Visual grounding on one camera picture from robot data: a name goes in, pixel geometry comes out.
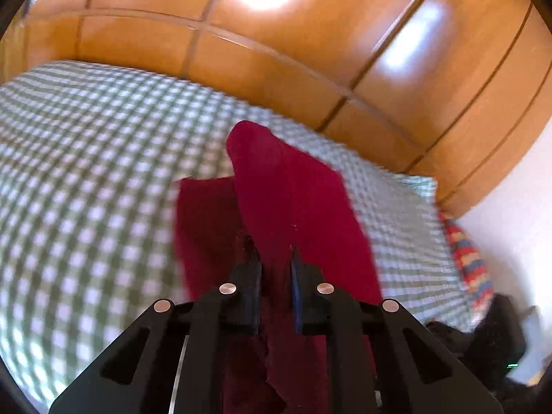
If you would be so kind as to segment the dark red knit garment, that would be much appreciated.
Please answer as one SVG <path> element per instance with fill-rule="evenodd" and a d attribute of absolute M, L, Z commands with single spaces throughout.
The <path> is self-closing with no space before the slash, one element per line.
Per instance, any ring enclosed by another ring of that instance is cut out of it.
<path fill-rule="evenodd" d="M 226 349 L 227 413 L 324 413 L 326 341 L 298 335 L 291 261 L 317 265 L 356 300 L 382 299 L 372 249 L 342 177 L 250 121 L 226 140 L 234 173 L 180 182 L 175 249 L 192 299 L 224 283 L 249 237 L 263 265 L 261 330 L 233 336 Z"/>

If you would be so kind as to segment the multicolour plaid pillow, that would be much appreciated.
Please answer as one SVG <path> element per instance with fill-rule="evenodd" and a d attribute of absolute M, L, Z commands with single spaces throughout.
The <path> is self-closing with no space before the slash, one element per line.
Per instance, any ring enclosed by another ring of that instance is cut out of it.
<path fill-rule="evenodd" d="M 494 288 L 485 262 L 473 240 L 447 212 L 440 210 L 439 218 L 451 253 L 466 286 L 473 311 L 483 312 L 489 306 Z"/>

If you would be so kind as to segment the green white checkered bedsheet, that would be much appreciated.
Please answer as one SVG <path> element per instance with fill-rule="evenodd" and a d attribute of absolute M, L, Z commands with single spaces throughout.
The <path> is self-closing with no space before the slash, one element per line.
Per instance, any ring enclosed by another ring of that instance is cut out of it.
<path fill-rule="evenodd" d="M 421 323 L 471 329 L 432 179 L 187 80 L 44 63 L 1 88 L 1 357 L 40 410 L 155 300 L 188 298 L 172 246 L 177 183 L 229 176 L 226 137 L 243 120 L 342 174 L 385 296 Z"/>

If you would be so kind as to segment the wooden panel headboard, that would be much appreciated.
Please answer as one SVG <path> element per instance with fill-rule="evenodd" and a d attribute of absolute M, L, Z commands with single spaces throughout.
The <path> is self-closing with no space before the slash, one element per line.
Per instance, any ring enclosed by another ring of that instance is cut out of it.
<path fill-rule="evenodd" d="M 21 0 L 1 78 L 60 59 L 191 79 L 480 203 L 551 118 L 536 0 Z"/>

